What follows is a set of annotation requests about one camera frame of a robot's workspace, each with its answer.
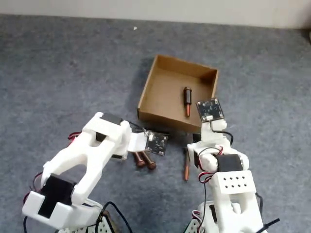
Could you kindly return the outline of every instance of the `black wire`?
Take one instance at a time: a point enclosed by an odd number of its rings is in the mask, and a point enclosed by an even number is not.
[[[206,208],[206,183],[204,183],[204,211],[203,211],[203,218],[202,218],[202,221],[198,227],[198,231],[197,233],[199,233],[199,230],[203,224],[203,221],[204,221],[204,218],[205,218],[205,208]]]
[[[28,219],[28,217],[26,216],[26,217],[24,218],[24,222],[23,222],[24,233],[27,233],[27,226],[26,226],[27,219]]]
[[[127,222],[126,218],[124,217],[124,215],[123,215],[123,214],[121,213],[121,211],[117,208],[117,206],[115,205],[115,203],[113,203],[112,201],[108,201],[108,202],[104,205],[104,207],[102,208],[102,210],[101,210],[101,212],[100,212],[100,216],[99,216],[99,218],[98,218],[98,220],[97,220],[97,222],[96,222],[96,225],[95,225],[95,233],[98,233],[98,225],[99,225],[100,221],[102,220],[102,218],[103,218],[102,214],[103,214],[103,212],[105,211],[105,209],[107,208],[108,205],[112,205],[112,206],[116,209],[116,211],[117,211],[118,214],[121,216],[121,218],[123,219],[124,223],[126,224],[126,226],[127,226],[128,230],[130,231],[130,233],[133,233],[133,231],[132,231],[132,229],[131,229],[131,227],[130,227],[130,224],[128,224],[128,222]]]
[[[232,133],[229,133],[229,132],[227,132],[227,131],[213,130],[212,121],[209,122],[209,125],[210,125],[210,129],[211,129],[214,133],[224,133],[224,134],[229,135],[229,136],[230,136],[230,145],[232,145],[233,139],[234,139]]]
[[[138,127],[138,128],[141,128],[141,129],[145,129],[144,127],[142,127],[142,126],[140,126],[140,125],[138,125],[138,124],[135,124],[135,123],[133,123],[133,122],[131,122],[131,121],[129,121],[128,120],[128,123],[130,123],[131,125],[134,125],[134,126],[136,126],[136,127]]]
[[[259,198],[259,212],[260,212],[260,215],[261,215],[261,219],[262,219],[262,210],[263,210],[263,198],[261,195],[259,195],[258,193],[255,193],[256,194],[256,197]]]
[[[203,151],[207,150],[207,149],[216,149],[218,151],[220,151],[220,149],[218,149],[217,147],[206,147],[203,150],[200,151],[200,153],[198,154],[198,157],[200,156],[200,154],[202,154]]]
[[[265,231],[266,229],[268,229],[271,225],[276,224],[277,222],[280,222],[280,219],[277,218],[267,224],[263,225],[263,228],[261,228],[259,231],[257,231],[256,233],[262,233],[263,231]]]

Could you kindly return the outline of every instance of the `white wire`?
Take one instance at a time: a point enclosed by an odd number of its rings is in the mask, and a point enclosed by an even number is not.
[[[198,210],[193,210],[193,211],[192,211],[192,217],[193,217],[194,219],[198,220],[199,223],[201,223],[202,220],[201,220],[201,218],[200,218],[199,216],[197,216],[197,214],[200,214],[200,211],[198,211]]]

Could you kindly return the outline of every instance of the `cable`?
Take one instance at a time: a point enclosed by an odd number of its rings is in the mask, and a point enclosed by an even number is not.
[[[126,218],[124,217],[124,215],[123,215],[123,214],[121,213],[121,211],[117,208],[117,206],[115,205],[115,203],[113,203],[112,201],[108,201],[108,202],[103,206],[103,208],[102,208],[102,210],[101,210],[101,212],[100,212],[100,214],[99,214],[99,216],[98,216],[96,225],[95,225],[95,233],[98,233],[98,225],[99,225],[100,221],[102,220],[102,218],[103,218],[102,214],[103,214],[103,212],[105,211],[105,209],[107,208],[108,205],[112,205],[112,206],[115,208],[115,210],[118,212],[118,214],[120,215],[120,217],[122,218],[122,220],[123,220],[124,223],[126,224],[128,230],[129,230],[129,232],[130,232],[130,233],[133,233],[133,231],[132,231],[132,229],[131,229],[131,227],[130,227],[130,224],[128,224],[128,222],[127,222]]]
[[[199,223],[202,222],[202,220],[200,219],[200,217],[197,216],[197,215],[199,215],[200,213],[201,213],[201,212],[198,211],[198,210],[193,210],[193,211],[192,211],[192,219],[198,220]]]
[[[34,179],[33,179],[33,188],[34,188],[34,190],[35,190],[36,192],[37,192],[38,190],[35,188],[35,181],[36,181],[36,179],[37,179],[39,176],[42,175],[42,173],[43,173],[43,171],[39,172],[38,174],[35,175],[35,177],[34,177]]]
[[[138,124],[135,124],[135,123],[133,123],[133,122],[131,122],[129,120],[127,122],[130,123],[131,125],[134,125],[134,126],[140,128],[140,129],[142,129],[144,131],[145,135],[148,137],[147,131],[146,131],[146,129],[144,127],[142,127],[142,126],[140,126]]]
[[[210,126],[210,129],[214,132],[214,133],[224,133],[224,134],[227,134],[230,136],[230,145],[232,145],[233,143],[233,135],[227,131],[219,131],[219,130],[213,130],[213,124],[212,124],[212,121],[209,122],[209,126]]]
[[[204,171],[204,169],[202,168],[202,165],[201,165],[201,160],[200,160],[200,155],[202,154],[202,152],[204,152],[204,151],[206,151],[206,150],[208,150],[208,149],[216,149],[216,150],[218,150],[218,154],[217,155],[220,155],[222,152],[223,152],[223,147],[221,148],[221,149],[219,149],[219,148],[217,148],[217,147],[206,147],[206,148],[204,148],[203,150],[201,150],[200,152],[199,152],[199,154],[198,154],[198,158],[199,158],[199,167],[200,167],[200,169],[202,170],[202,171]]]
[[[259,195],[258,193],[255,193],[256,197],[259,198],[259,212],[260,212],[260,215],[261,215],[261,219],[262,219],[262,210],[263,210],[263,198],[261,195]]]
[[[201,177],[202,177],[202,176],[205,176],[205,175],[208,175],[208,176],[205,177],[204,180],[202,181],[202,180],[201,180]],[[199,174],[199,177],[198,177],[199,182],[200,182],[200,183],[207,183],[207,182],[209,181],[209,179],[213,177],[213,175],[214,175],[213,172],[207,172],[207,171],[201,172],[201,173]]]
[[[267,224],[263,225],[263,228],[261,228],[259,231],[257,231],[256,233],[262,233],[263,231],[265,231],[266,229],[268,229],[271,225],[276,224],[277,222],[280,222],[280,219],[277,218]]]
[[[203,211],[203,217],[202,217],[202,221],[198,227],[197,233],[200,233],[200,228],[203,224],[204,218],[205,218],[205,208],[206,208],[206,183],[203,183],[204,185],[204,211]]]
[[[28,219],[28,217],[26,216],[26,217],[24,218],[24,222],[23,222],[24,233],[27,233],[27,226],[26,226],[27,219]]]

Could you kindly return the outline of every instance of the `electronic component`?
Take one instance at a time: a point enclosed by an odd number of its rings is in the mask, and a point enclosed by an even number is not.
[[[225,156],[217,156],[218,171],[242,171],[243,165],[237,154],[226,154]]]
[[[184,105],[186,107],[186,117],[190,117],[191,93],[192,93],[191,88],[189,87],[184,88]]]
[[[187,181],[189,179],[189,165],[190,165],[190,158],[188,149],[183,149],[184,155],[185,155],[185,169],[184,169],[184,180]]]
[[[140,154],[138,152],[133,152],[132,154],[135,158],[137,167],[143,167],[146,165],[146,162],[140,157]]]
[[[207,101],[199,101],[196,103],[196,106],[202,123],[224,118],[224,113],[217,98]]]
[[[162,133],[148,132],[148,140],[146,143],[146,151],[165,155],[168,136]]]
[[[155,161],[152,161],[152,159],[146,154],[146,152],[142,151],[140,152],[140,154],[147,163],[147,167],[149,168],[149,170],[153,170],[156,168]]]

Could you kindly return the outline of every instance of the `gray carpet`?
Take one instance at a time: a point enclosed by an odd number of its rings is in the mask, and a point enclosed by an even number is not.
[[[138,122],[156,54],[220,70],[217,96],[233,146],[249,156],[265,222],[281,219],[269,232],[310,232],[311,46],[301,32],[18,16],[0,16],[1,231],[22,232],[32,177],[95,112]],[[137,170],[132,156],[110,161],[90,198],[114,201],[136,233],[182,232],[204,199],[194,170],[182,180],[186,142],[183,132],[173,132],[166,156],[152,156],[153,172]],[[69,176],[79,179],[83,171]],[[28,232],[53,229],[30,219]]]

